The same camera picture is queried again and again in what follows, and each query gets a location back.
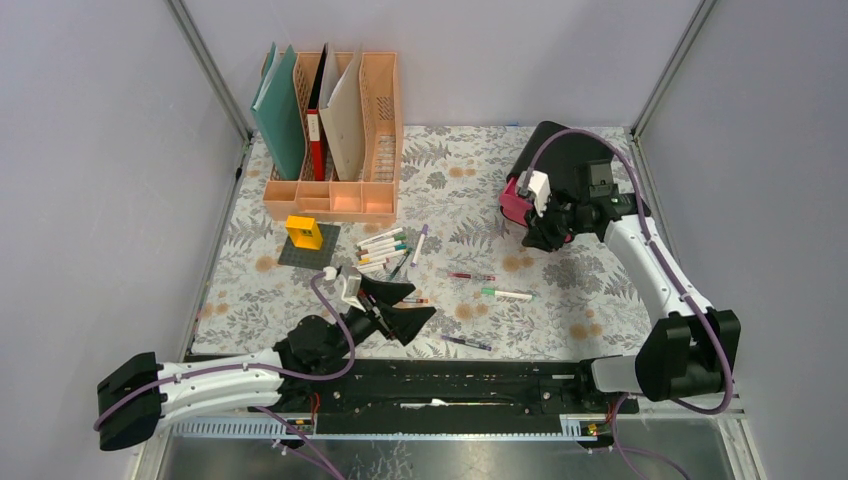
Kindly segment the black pink drawer box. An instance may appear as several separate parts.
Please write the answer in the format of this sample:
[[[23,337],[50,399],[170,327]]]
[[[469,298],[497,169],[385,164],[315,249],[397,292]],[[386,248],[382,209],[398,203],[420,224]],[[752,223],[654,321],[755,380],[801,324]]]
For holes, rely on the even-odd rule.
[[[507,220],[522,227],[527,226],[524,215],[533,205],[516,193],[519,179],[530,166],[538,148],[550,136],[566,130],[569,130],[569,127],[552,121],[543,121],[536,126],[516,163],[506,175],[506,186],[499,196],[500,211]],[[563,194],[565,199],[574,201],[585,191],[585,188],[579,185],[578,166],[594,161],[610,162],[612,158],[612,151],[599,140],[584,134],[569,134],[554,140],[545,149],[535,164],[534,171],[541,171],[548,176],[552,193]]]

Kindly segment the red binder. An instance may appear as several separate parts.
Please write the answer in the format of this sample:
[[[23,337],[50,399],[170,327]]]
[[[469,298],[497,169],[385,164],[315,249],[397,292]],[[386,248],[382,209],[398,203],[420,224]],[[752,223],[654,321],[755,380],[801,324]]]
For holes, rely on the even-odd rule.
[[[326,179],[326,147],[320,120],[319,101],[327,56],[328,44],[325,43],[321,51],[307,103],[307,133],[310,151],[312,153],[313,176],[316,181],[324,181]]]

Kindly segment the beige kraft notebook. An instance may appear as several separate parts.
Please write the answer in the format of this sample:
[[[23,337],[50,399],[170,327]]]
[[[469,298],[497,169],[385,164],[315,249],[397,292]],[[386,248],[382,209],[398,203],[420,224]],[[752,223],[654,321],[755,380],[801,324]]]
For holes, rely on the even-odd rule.
[[[362,51],[356,50],[341,68],[331,43],[326,43],[318,110],[334,170],[341,181],[357,181],[365,156],[365,129],[360,91]]]

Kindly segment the teal folder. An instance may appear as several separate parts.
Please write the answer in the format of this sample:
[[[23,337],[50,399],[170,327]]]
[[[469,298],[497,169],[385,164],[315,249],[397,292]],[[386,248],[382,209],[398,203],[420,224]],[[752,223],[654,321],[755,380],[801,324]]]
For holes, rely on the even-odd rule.
[[[297,54],[272,43],[250,111],[283,181],[300,178],[305,137],[294,83]]]

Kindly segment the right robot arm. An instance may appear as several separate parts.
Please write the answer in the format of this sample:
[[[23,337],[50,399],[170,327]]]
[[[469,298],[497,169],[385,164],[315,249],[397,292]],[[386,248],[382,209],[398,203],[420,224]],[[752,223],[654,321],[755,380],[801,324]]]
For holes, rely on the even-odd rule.
[[[526,228],[527,247],[552,252],[594,235],[623,266],[648,312],[651,329],[637,353],[580,362],[573,386],[579,407],[597,412],[619,394],[691,408],[692,397],[720,394],[720,403],[703,411],[727,409],[740,321],[692,286],[639,193],[623,192],[614,181],[610,160],[550,172],[515,165],[499,202],[507,219]]]

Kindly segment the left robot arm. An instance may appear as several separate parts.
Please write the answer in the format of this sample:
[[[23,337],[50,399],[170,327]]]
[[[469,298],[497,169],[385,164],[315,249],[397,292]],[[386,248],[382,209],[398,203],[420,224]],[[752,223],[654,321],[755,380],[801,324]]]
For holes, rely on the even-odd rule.
[[[307,384],[345,376],[357,346],[373,334],[403,346],[415,339],[437,310],[402,307],[414,289],[363,277],[346,312],[320,295],[331,320],[305,316],[273,346],[247,354],[183,363],[160,362],[153,352],[132,356],[96,387],[93,429],[100,450],[139,445],[166,426],[207,413],[276,404],[301,409],[310,397]]]

